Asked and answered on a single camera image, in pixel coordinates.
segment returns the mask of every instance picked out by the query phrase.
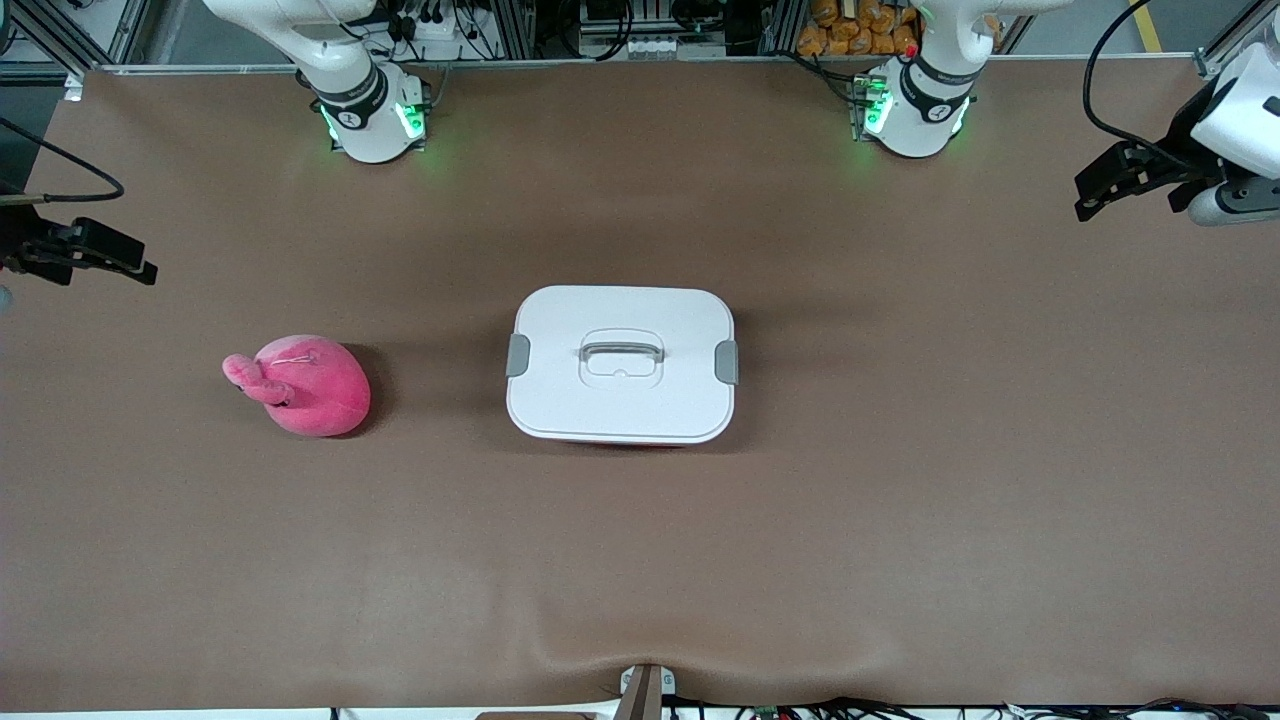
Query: pink stuffed animal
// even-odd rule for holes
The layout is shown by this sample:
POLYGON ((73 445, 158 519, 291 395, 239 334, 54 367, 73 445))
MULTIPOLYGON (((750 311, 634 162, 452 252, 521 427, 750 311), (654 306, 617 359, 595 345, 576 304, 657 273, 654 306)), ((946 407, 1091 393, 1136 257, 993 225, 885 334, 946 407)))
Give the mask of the pink stuffed animal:
POLYGON ((223 374, 291 433, 349 433, 369 415, 369 378, 349 350, 314 334, 282 337, 251 360, 232 355, 223 374))

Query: brown table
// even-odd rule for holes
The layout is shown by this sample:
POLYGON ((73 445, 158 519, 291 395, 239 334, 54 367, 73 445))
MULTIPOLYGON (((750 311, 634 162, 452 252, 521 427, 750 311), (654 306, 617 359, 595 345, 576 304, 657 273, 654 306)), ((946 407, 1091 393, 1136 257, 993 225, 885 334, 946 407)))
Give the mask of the brown table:
MULTIPOLYGON (((1098 76, 1153 136, 1197 87, 1098 76)), ((425 152, 360 167, 289 77, 91 77, 49 136, 128 195, 49 215, 160 283, 8 281, 3 707, 567 702, 644 660, 728 702, 1280 700, 1276 225, 1078 224, 1079 79, 993 64, 909 161, 790 65, 458 72, 425 152), (521 436, 550 283, 726 299, 726 434, 521 436), (291 333, 358 346, 362 437, 220 377, 291 333)))

